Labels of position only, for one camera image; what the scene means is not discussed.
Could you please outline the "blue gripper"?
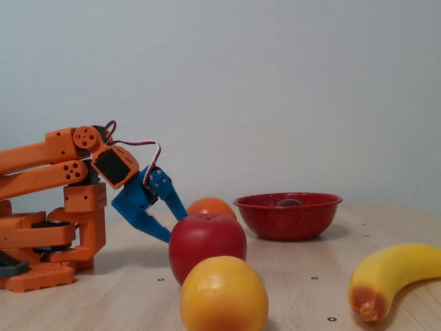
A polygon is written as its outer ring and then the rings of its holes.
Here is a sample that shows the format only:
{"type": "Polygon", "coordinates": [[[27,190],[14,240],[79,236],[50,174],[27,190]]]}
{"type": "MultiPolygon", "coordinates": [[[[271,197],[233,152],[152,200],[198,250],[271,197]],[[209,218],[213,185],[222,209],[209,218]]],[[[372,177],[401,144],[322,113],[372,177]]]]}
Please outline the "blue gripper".
{"type": "Polygon", "coordinates": [[[158,197],[165,202],[177,221],[187,216],[187,211],[179,198],[172,180],[159,167],[149,174],[148,186],[144,185],[147,168],[137,172],[112,200],[112,206],[134,228],[165,243],[170,242],[171,232],[155,217],[147,213],[158,197]]]}

